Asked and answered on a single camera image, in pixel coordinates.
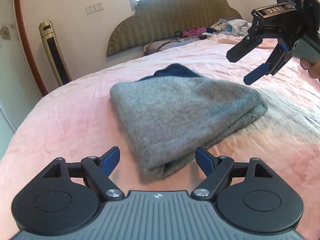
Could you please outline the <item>person's right hand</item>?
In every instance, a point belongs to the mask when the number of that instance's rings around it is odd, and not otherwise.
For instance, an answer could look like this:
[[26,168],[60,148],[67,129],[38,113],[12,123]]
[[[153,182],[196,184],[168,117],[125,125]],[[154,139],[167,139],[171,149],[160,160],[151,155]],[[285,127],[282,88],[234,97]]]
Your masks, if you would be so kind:
[[300,66],[308,72],[309,76],[312,79],[320,80],[320,61],[318,60],[316,63],[312,64],[307,59],[300,60]]

